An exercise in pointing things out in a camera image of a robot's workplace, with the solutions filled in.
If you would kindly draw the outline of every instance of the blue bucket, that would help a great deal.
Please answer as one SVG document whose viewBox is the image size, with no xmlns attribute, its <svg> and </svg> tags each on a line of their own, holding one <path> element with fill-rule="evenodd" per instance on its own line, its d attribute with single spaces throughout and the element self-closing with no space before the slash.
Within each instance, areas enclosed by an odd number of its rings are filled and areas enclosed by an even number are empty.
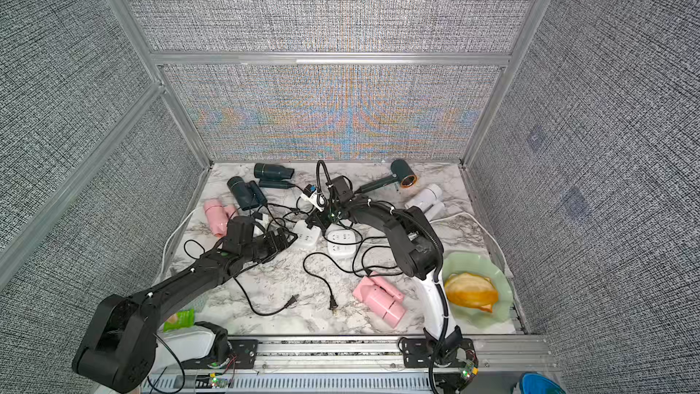
<svg viewBox="0 0 700 394">
<path fill-rule="evenodd" d="M 513 394 L 566 394 L 555 382 L 541 374 L 525 373 L 513 389 Z"/>
</svg>

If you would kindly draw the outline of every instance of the white power cord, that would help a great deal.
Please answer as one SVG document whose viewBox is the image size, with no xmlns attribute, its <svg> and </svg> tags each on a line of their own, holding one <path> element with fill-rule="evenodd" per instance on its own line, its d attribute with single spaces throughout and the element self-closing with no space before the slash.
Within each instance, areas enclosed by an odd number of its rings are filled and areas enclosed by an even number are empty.
<svg viewBox="0 0 700 394">
<path fill-rule="evenodd" d="M 488 237 L 491 238 L 492 241 L 494 241 L 494 244 L 495 244 L 496 248 L 498 248 L 498 251 L 500 252 L 501 257 L 503 258 L 503 269 L 504 269 L 503 274 L 505 274 L 505 276 L 508 277 L 508 278 L 513 278 L 513 273 L 512 273 L 512 271 L 510 270 L 510 268 L 508 267 L 508 263 L 505 262 L 505 255 L 503 254 L 503 250 L 501 249 L 501 245 L 499 245 L 499 244 L 498 244 L 498 241 L 495 240 L 494 235 L 491 234 L 491 233 L 489 233 L 489 231 L 488 231 L 487 229 L 485 229 L 484 226 L 481 225 L 481 223 L 477 220 L 477 218 L 474 217 L 474 215 L 472 215 L 471 213 L 468 213 L 468 212 L 459 212 L 459 213 L 455 213 L 454 215 L 442 217 L 442 218 L 440 218 L 440 219 L 434 219 L 434 220 L 430 221 L 430 223 L 431 223 L 431 224 L 434 224 L 434 223 L 441 223 L 442 221 L 447 221 L 447 220 L 452 219 L 453 217 L 458 217 L 458 216 L 468 216 L 468 217 L 470 217 L 471 220 L 474 221 L 474 222 L 479 226 L 479 228 L 480 228 L 483 232 L 485 232 L 486 235 L 487 235 Z"/>
<path fill-rule="evenodd" d="M 163 256 L 160 260 L 160 272 L 158 273 L 157 281 L 160 281 L 163 274 L 165 273 L 165 271 L 163 271 L 163 269 L 165 268 L 165 252 L 168 251 L 168 244 L 170 243 L 170 240 L 173 238 L 173 236 L 175 236 L 175 233 L 177 233 L 177 231 L 180 230 L 180 227 L 182 227 L 186 222 L 188 222 L 188 220 L 190 220 L 190 218 L 197 211 L 198 208 L 199 207 L 193 208 L 192 211 L 189 212 L 187 216 L 185 216 L 185 219 L 182 220 L 180 225 L 178 225 L 177 228 L 173 230 L 172 233 L 170 233 L 170 237 L 168 238 L 168 240 L 165 241 L 165 245 L 163 245 Z"/>
</svg>

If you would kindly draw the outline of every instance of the green snack bag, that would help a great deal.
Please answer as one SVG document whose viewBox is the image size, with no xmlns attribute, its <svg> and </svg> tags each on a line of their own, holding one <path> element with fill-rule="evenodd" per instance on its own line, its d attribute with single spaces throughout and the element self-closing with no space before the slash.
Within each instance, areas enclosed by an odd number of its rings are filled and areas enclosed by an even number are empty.
<svg viewBox="0 0 700 394">
<path fill-rule="evenodd" d="M 175 316 L 177 317 L 176 321 L 172 322 L 173 317 L 170 317 L 165 321 L 165 324 L 163 324 L 163 332 L 167 332 L 168 330 L 191 328 L 195 325 L 194 309 L 179 311 L 175 314 Z"/>
</svg>

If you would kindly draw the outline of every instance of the white power strip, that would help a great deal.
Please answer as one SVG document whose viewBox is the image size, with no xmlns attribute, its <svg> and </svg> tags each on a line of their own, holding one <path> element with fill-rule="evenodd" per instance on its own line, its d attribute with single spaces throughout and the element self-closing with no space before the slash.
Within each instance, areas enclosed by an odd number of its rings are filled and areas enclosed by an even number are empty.
<svg viewBox="0 0 700 394">
<path fill-rule="evenodd" d="M 294 224 L 294 229 L 292 232 L 297 234 L 297 240 L 294 241 L 289 248 L 316 246 L 316 242 L 320 237 L 320 228 L 318 228 L 316 225 L 308 228 L 307 224 L 303 220 Z"/>
<path fill-rule="evenodd" d="M 329 232 L 326 235 L 328 239 L 328 254 L 334 259 L 348 259 L 355 255 L 357 250 L 357 243 L 355 239 L 355 232 L 352 230 L 336 230 Z"/>
</svg>

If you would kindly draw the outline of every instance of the aluminum frame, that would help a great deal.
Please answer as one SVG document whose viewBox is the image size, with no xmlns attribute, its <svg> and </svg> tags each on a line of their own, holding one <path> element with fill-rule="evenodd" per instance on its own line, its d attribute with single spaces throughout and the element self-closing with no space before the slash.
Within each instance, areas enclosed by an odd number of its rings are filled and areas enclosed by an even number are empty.
<svg viewBox="0 0 700 394">
<path fill-rule="evenodd" d="M 197 129 L 194 127 L 192 120 L 187 115 L 187 110 L 182 105 L 177 97 L 173 97 L 174 90 L 171 86 L 165 84 L 166 80 L 160 69 L 153 63 L 151 59 L 151 46 L 145 37 L 144 31 L 136 21 L 136 17 L 129 6 L 127 0 L 107 0 L 110 8 L 114 12 L 122 30 L 126 33 L 127 38 L 131 42 L 136 54 L 141 59 L 145 70 L 151 77 L 153 82 L 165 85 L 167 94 L 164 97 L 165 103 L 170 111 L 170 115 L 180 128 L 185 141 L 187 142 L 192 153 L 197 157 L 202 168 L 211 165 L 211 158 L 206 150 L 206 146 L 202 138 L 199 136 Z"/>
<path fill-rule="evenodd" d="M 467 143 L 467 149 L 462 157 L 464 166 L 470 166 L 472 162 L 474 162 L 474 158 L 476 158 L 479 148 L 484 142 L 486 134 L 489 132 L 489 127 L 495 118 L 495 114 L 501 107 L 503 98 L 508 92 L 517 74 L 518 68 L 525 57 L 525 53 L 527 53 L 530 43 L 540 26 L 540 22 L 547 11 L 549 2 L 551 2 L 551 0 L 533 0 L 527 17 L 520 29 L 520 34 L 518 34 L 517 41 L 515 42 L 511 54 L 511 61 L 498 78 L 494 91 L 491 93 L 491 98 L 474 126 L 474 132 Z"/>
<path fill-rule="evenodd" d="M 54 192 L 43 207 L 24 225 L 22 232 L 10 241 L 0 252 L 0 290 L 4 289 L 24 262 L 48 236 L 58 220 L 73 204 L 85 186 L 101 169 L 112 152 L 136 125 L 141 116 L 151 107 L 155 99 L 162 94 L 164 87 L 152 83 L 129 110 L 117 121 L 111 131 L 85 157 L 80 165 L 64 183 Z"/>
<path fill-rule="evenodd" d="M 469 199 L 471 200 L 472 209 L 474 210 L 474 216 L 479 220 L 481 225 L 483 225 L 489 231 L 489 233 L 494 234 L 494 229 L 493 227 L 491 227 L 489 217 L 486 214 L 485 209 L 481 205 L 481 200 L 479 199 L 479 194 L 477 193 L 474 179 L 471 176 L 469 169 L 461 168 L 460 174 L 462 175 L 462 182 L 464 182 L 464 188 L 467 189 L 467 194 L 469 195 Z M 502 271 L 504 271 L 505 267 L 507 266 L 507 262 L 505 260 L 505 254 L 503 253 L 503 251 L 498 249 L 496 244 L 494 244 L 494 241 L 492 241 L 489 237 L 484 237 L 484 243 L 486 244 L 486 248 L 489 250 L 489 254 L 491 255 L 491 259 L 494 261 L 495 265 L 499 267 Z M 521 329 L 523 330 L 524 334 L 528 335 L 530 332 L 532 332 L 531 324 L 528 321 L 527 316 L 525 315 L 525 311 L 523 309 L 522 302 L 518 297 L 518 293 L 516 292 L 513 279 L 509 277 L 507 278 L 507 280 L 510 284 L 511 290 L 513 291 L 513 305 L 515 306 L 515 311 L 517 312 Z"/>
<path fill-rule="evenodd" d="M 211 167 L 206 167 L 204 169 L 204 171 L 202 171 L 202 173 L 199 174 L 199 181 L 197 182 L 197 188 L 192 193 L 192 197 L 190 198 L 190 202 L 188 202 L 187 209 L 185 209 L 185 213 L 182 215 L 182 219 L 179 221 L 179 223 L 181 223 L 183 220 L 185 220 L 187 215 L 194 208 L 197 207 L 197 204 L 199 203 L 200 197 L 202 196 L 202 192 L 205 190 L 206 182 L 209 180 L 210 175 L 211 175 Z M 173 235 L 168 247 L 165 248 L 163 268 L 165 268 L 166 265 L 169 265 L 173 256 L 175 256 L 176 248 L 179 246 L 180 240 L 183 238 L 183 235 L 187 231 L 187 226 L 188 226 L 187 223 L 183 224 Z M 162 275 L 163 277 L 165 276 L 163 271 L 159 271 L 158 276 L 156 277 L 155 282 L 153 283 L 154 285 L 160 281 L 159 278 L 161 277 L 161 274 L 163 274 Z"/>
<path fill-rule="evenodd" d="M 238 64 L 289 66 L 298 64 L 442 64 L 462 66 L 507 66 L 508 54 L 490 52 L 383 53 L 383 52 L 228 52 L 151 51 L 152 61 L 165 64 Z"/>
<path fill-rule="evenodd" d="M 427 372 L 405 368 L 398 349 L 401 337 L 421 335 L 250 335 L 229 339 L 257 339 L 256 364 L 241 373 L 381 373 Z M 464 335 L 474 341 L 481 372 L 558 373 L 559 367 L 541 335 Z M 435 372 L 458 372 L 459 368 L 435 368 Z M 166 373 L 178 374 L 172 367 Z M 187 374 L 201 370 L 186 370 Z"/>
</svg>

